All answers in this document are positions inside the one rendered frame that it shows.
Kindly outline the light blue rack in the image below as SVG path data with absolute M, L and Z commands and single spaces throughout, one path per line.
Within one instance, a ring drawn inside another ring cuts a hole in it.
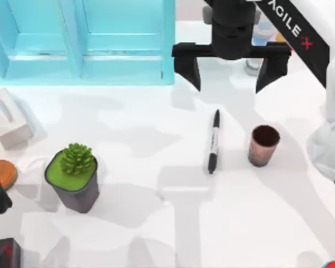
M 0 0 L 0 85 L 169 85 L 175 0 Z

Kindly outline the green plant in grey pot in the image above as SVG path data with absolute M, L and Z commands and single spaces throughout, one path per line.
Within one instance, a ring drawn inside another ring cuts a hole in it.
M 88 213 L 99 197 L 97 170 L 92 149 L 70 143 L 51 159 L 44 177 L 67 208 Z

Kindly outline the black block with red mark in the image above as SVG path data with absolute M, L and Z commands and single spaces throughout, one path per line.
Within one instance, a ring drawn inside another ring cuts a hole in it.
M 21 268 L 21 247 L 14 238 L 0 239 L 0 268 Z

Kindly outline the white tissue box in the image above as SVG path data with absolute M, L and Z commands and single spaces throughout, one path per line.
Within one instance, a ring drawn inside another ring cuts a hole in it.
M 9 150 L 33 137 L 33 131 L 12 94 L 0 89 L 0 143 Z

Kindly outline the pink cup with dark inside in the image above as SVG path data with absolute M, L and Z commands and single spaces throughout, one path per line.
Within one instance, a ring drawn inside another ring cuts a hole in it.
M 251 133 L 248 160 L 255 167 L 266 166 L 280 142 L 279 132 L 269 125 L 259 125 Z

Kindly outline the orange round disc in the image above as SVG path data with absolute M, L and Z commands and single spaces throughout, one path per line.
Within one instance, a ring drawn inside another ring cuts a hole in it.
M 13 163 L 0 160 L 0 183 L 4 190 L 10 189 L 16 182 L 18 173 Z

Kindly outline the white bottle with blue label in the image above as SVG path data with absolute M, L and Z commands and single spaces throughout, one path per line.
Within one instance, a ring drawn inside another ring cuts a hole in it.
M 271 41 L 287 43 L 282 34 L 270 21 L 260 21 L 253 29 L 253 46 L 265 46 Z M 250 76 L 258 76 L 263 61 L 263 58 L 246 59 L 245 72 Z

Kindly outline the black marker pen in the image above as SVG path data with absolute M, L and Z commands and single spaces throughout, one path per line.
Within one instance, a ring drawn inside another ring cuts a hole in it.
M 213 127 L 212 127 L 212 138 L 210 145 L 210 152 L 208 157 L 208 172 L 209 174 L 213 174 L 217 167 L 217 159 L 218 159 L 218 133 L 220 127 L 220 111 L 216 110 L 213 118 Z

